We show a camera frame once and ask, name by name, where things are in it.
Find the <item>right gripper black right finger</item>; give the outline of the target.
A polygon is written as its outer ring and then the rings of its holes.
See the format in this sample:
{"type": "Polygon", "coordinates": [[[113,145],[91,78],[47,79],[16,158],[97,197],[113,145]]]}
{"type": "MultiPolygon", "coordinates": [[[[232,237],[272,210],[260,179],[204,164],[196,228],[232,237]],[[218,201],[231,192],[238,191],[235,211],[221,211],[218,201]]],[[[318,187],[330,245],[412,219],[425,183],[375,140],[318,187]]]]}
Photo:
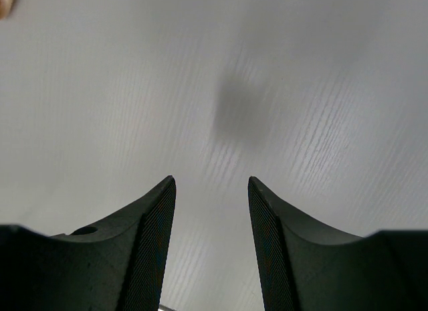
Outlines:
{"type": "Polygon", "coordinates": [[[248,181],[266,310],[426,310],[427,232],[359,237],[331,227],[248,181]]]}

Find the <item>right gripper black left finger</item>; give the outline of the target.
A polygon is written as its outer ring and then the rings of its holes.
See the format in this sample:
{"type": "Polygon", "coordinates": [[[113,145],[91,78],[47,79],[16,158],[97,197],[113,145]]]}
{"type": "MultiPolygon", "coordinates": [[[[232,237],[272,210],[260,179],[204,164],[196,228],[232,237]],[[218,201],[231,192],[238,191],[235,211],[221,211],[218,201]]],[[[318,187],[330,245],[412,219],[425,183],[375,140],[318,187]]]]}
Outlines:
{"type": "Polygon", "coordinates": [[[69,235],[2,225],[1,309],[157,310],[175,199],[169,176],[69,235]]]}

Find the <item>peach cloth napkin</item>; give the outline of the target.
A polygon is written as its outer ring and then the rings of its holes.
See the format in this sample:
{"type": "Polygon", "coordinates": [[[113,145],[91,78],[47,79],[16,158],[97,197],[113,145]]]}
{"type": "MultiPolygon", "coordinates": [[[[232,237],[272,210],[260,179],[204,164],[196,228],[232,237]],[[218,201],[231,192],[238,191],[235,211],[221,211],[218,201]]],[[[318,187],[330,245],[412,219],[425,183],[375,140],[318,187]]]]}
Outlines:
{"type": "Polygon", "coordinates": [[[12,12],[16,0],[0,0],[0,20],[6,19],[12,12]]]}

